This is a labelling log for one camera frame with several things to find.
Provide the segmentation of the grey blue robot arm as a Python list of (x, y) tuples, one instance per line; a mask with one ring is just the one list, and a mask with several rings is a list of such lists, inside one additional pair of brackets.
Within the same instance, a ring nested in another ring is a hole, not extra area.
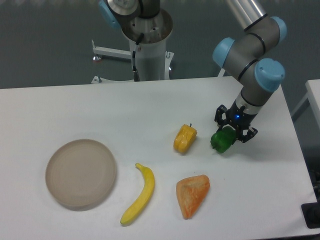
[[(245, 143), (258, 132), (251, 122), (285, 78), (284, 67), (266, 58), (265, 53), (283, 41), (287, 26), (282, 19), (268, 16), (256, 0), (229, 0), (227, 4), (245, 35), (238, 40), (221, 40), (212, 58), (241, 83), (242, 90), (230, 108), (217, 108), (214, 120), (218, 132), (231, 127), (235, 139)], [(172, 33), (173, 20), (160, 2), (101, 0), (98, 7), (104, 20), (121, 29), (129, 41), (134, 81), (164, 80), (168, 70), (166, 41)]]

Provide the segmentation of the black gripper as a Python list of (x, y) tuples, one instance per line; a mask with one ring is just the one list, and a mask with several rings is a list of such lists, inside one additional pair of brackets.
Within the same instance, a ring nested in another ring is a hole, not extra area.
[(236, 141), (246, 143), (258, 133), (256, 128), (251, 127), (251, 122), (257, 114), (248, 114), (245, 113), (245, 110), (245, 106), (238, 108), (235, 102), (229, 109), (223, 104), (216, 109), (214, 121), (218, 126), (217, 131), (221, 131), (225, 126), (232, 127), (235, 130), (233, 143)]

